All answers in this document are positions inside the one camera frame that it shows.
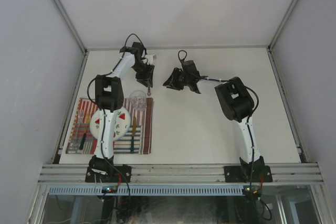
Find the pink handled spoon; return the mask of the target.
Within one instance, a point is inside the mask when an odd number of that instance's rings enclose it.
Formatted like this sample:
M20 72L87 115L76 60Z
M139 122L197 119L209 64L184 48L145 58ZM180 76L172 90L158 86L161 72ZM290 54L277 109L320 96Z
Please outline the pink handled spoon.
M151 88L150 86L148 86L148 90L147 90L147 96L150 97L151 96Z

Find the clear drinking glass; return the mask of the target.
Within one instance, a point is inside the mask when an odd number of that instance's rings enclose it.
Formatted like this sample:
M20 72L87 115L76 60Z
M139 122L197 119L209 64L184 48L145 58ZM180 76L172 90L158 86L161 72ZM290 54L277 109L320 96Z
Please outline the clear drinking glass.
M143 91L133 91L129 96L131 105L137 111L145 111L147 107L146 94Z

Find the gold knife green handle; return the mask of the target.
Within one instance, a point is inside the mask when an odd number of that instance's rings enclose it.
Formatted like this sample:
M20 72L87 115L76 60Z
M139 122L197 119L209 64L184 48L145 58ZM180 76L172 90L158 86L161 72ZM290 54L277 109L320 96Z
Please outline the gold knife green handle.
M132 135L131 135L131 145L130 145L130 153L133 154L134 153L134 137L136 135L137 132L137 121L136 121L136 117L133 117L133 121L132 121Z

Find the white watermelon pattern plate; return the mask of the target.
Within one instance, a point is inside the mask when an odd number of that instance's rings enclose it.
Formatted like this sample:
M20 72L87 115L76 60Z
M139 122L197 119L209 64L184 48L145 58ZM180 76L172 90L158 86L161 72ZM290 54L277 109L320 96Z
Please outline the white watermelon pattern plate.
M131 125L131 115L129 111L122 107L118 113L117 118L114 126L114 135L113 140L119 140L121 137L123 137L129 130ZM97 110L93 116L91 117L91 121L89 124L89 129L94 138L98 138L99 136L99 126L100 126L100 117L99 117L99 111Z

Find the striped patchwork placemat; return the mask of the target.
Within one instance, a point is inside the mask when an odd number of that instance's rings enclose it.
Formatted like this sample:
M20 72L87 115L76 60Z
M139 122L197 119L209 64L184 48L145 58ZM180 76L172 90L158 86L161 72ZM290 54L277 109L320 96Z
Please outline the striped patchwork placemat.
M121 137L119 140L114 141L113 150L116 154L131 154L130 145L131 145L131 135L132 135L132 121L133 117L136 117L136 135L134 137L134 154L147 155L151 153L151 144L152 144L152 112L154 107L154 100L152 98L147 98L147 107L145 111L137 111L131 105L130 99L125 98L123 107L125 107L131 115L131 125L128 132ZM84 120L79 132L79 136L82 139L84 130L85 130L85 121L87 114L93 114L98 110L98 107L92 103L89 99L80 98L77 111L75 113L75 119L73 121L72 129L70 130L70 137L68 145L66 148L66 154L85 154L92 155L95 152L96 147L98 146L98 139L94 138L88 127L86 140L82 151L75 151L73 144L75 143L76 129L78 126L77 118L79 111L83 109L84 111Z

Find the gold fork green handle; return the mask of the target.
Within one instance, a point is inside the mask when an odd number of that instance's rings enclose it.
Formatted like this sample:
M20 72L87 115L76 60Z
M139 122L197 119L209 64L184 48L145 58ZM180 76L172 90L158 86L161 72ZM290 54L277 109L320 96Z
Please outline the gold fork green handle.
M83 150L83 147L84 147L84 143L85 143L85 140L86 140L86 135L87 135L87 130L88 130L88 127L89 127L89 124L90 124L90 120L91 120L91 114L89 113L89 114L87 114L87 116L86 116L85 130L84 130L84 133L83 133L83 136L82 136L80 145L79 145L79 150L80 150L80 151L82 151L82 150Z

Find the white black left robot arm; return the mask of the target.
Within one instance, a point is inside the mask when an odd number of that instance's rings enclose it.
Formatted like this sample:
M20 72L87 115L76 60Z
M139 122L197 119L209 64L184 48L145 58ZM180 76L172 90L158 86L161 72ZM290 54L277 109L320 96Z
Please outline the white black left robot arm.
M98 144L89 168L103 182L113 180L117 169L113 164L113 136L117 113L123 106L122 78L133 69L136 81L147 88L153 87L154 65L148 62L146 48L142 42L123 46L116 66L106 74L94 78L94 103L99 111Z

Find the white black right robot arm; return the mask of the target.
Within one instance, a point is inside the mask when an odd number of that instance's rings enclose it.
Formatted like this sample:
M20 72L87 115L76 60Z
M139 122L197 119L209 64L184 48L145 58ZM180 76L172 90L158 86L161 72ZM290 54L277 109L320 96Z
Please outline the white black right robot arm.
M242 178L249 182L254 181L260 175L257 163L264 165L255 141L252 121L259 103L254 102L250 93L256 92L245 86L239 77L222 80L202 76L192 60L182 61L181 66L181 69L173 69L163 86L177 91L189 87L197 94L216 93L224 116L235 121L240 130L239 161Z

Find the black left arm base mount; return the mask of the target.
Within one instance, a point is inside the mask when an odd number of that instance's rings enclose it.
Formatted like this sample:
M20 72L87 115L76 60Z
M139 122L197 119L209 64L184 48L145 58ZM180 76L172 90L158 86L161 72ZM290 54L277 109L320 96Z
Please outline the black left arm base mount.
M122 165L112 168L107 167L107 171L93 169L91 167L87 168L85 182L86 183L117 183L121 181L122 183L129 183L131 180L131 166Z

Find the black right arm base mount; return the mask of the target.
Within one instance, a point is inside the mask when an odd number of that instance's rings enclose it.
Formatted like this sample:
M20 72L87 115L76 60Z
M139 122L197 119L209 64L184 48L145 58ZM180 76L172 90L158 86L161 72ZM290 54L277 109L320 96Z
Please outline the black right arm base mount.
M271 169L269 166L262 166L261 168L254 168L253 172L244 172L243 168L238 166L224 166L225 182L227 183L271 183L273 182Z

